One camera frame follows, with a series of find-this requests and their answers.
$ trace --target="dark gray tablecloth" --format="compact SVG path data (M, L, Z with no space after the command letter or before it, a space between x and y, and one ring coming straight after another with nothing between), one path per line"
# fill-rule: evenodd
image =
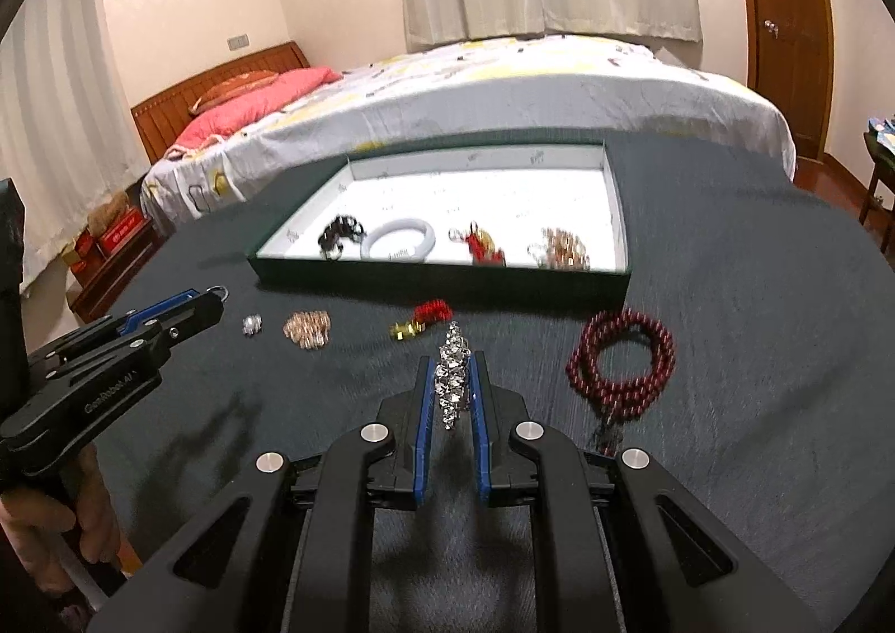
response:
M767 157L659 136L608 134L607 145L628 222L628 305L677 343L667 390L625 442L654 454L832 630L895 544L895 276L854 219L795 189ZM178 347L162 387L100 439L144 556L258 453L310 456L372 419L437 350L440 333L388 338L406 308L257 289L243 253L292 204L293 175L182 228L116 304L231 292L220 324ZM280 328L316 308L331 315L332 340L307 353ZM246 339L250 313L265 329ZM458 320L493 381L589 443L596 418L563 373L578 320ZM637 347L607 357L615 374L646 360ZM527 514L476 505L465 430L436 432L430 480L415 516L377 515L370 629L534 630Z

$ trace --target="electrical outlet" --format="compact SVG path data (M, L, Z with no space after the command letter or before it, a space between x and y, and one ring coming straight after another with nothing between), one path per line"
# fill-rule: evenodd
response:
M227 45L230 46L231 52L247 48L249 46L249 36L237 35L236 37L230 37L230 39L227 40Z

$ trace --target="wooden chair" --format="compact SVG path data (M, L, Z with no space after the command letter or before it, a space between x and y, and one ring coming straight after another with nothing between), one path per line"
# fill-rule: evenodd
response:
M876 133L873 133L872 131L867 131L867 133L864 134L864 143L867 147L867 153L869 153L870 158L874 160L874 175L870 179L870 186L867 188L867 196L864 199L864 206L861 207L861 215L858 217L858 221L861 222L861 224L867 219L867 213L870 211L871 206L874 206L874 192L876 191L877 183L882 181L883 186L888 188L891 192L895 192L895 156L892 155L892 152L890 152L889 149L880 146L876 140ZM883 244L880 246L880 250L882 250L883 254L885 254L886 250L889 248L889 240L892 238L893 225L895 225L895 206L893 206L892 211L889 212L889 225L886 226L886 231L883 235Z

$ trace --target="wooden door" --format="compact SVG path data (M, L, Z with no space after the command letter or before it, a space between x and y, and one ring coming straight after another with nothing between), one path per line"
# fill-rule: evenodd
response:
M799 156L820 158L832 97L829 0L753 0L755 91L786 116Z

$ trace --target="nightstand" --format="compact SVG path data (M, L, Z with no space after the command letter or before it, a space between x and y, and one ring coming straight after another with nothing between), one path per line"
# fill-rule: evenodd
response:
M93 322L105 315L127 283L162 244L164 239L158 235L152 219L143 219L130 238L115 248L81 293L69 301L72 312L83 322Z
M895 192L895 157L892 156L892 152L885 149L883 146L880 146L876 140L876 134L870 133L870 131L867 131L867 133L864 134L864 143L867 146L867 152L870 154L870 158L874 160L874 176L870 179L870 186L867 189L867 197L864 200L864 206L861 208L861 215L858 217L858 221L861 222L861 224L867 219L867 213L871 206L874 205L874 192L876 191L877 183L882 181L883 186L890 191ZM883 254L885 254L886 250L889 248L889 239L892 237L893 224L895 224L895 207L892 207L892 212L889 213L889 225L886 226L886 233L883 235L883 245L880 246L880 250L883 251Z

